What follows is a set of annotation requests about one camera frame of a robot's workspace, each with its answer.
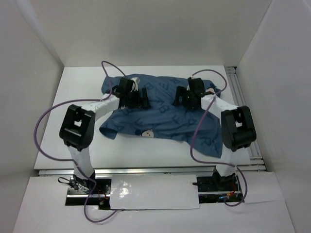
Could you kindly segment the blue cartoon print pillowcase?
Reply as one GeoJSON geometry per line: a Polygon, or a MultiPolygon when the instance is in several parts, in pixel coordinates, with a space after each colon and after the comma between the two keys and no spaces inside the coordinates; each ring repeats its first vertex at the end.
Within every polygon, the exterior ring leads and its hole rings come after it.
{"type": "MultiPolygon", "coordinates": [[[[99,127],[102,135],[115,139],[118,133],[136,136],[171,139],[191,143],[203,109],[189,110],[182,105],[174,106],[176,88],[187,87],[184,78],[130,74],[139,77],[138,88],[147,89],[149,109],[122,108],[114,111],[99,127]]],[[[219,119],[211,113],[205,117],[193,148],[205,156],[220,158],[223,143],[219,119]]]]}

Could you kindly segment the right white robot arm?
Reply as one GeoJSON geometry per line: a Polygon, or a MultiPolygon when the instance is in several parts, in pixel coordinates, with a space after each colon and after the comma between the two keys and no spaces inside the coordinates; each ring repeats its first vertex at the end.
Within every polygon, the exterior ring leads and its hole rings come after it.
{"type": "Polygon", "coordinates": [[[218,95],[222,91],[214,92],[206,89],[200,78],[188,78],[188,87],[178,86],[173,105],[182,105],[190,110],[203,109],[201,117],[194,132],[190,144],[191,158],[202,164],[210,164],[207,161],[199,161],[193,155],[193,146],[207,113],[211,113],[219,119],[221,137],[225,152],[221,155],[221,161],[216,162],[213,169],[212,185],[215,189],[224,191],[229,188],[235,179],[238,165],[238,151],[250,147],[257,138],[251,111],[247,106],[230,104],[218,95]]]}

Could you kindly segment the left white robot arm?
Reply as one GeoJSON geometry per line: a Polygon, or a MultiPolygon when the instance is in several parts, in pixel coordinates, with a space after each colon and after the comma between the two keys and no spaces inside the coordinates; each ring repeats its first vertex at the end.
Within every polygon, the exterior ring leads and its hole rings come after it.
{"type": "Polygon", "coordinates": [[[59,136],[67,146],[74,164],[74,185],[84,193],[96,188],[95,170],[91,164],[89,146],[94,138],[95,123],[106,114],[120,108],[150,108],[147,90],[138,89],[139,77],[120,79],[118,85],[101,100],[82,106],[70,105],[66,111],[59,136]]]}

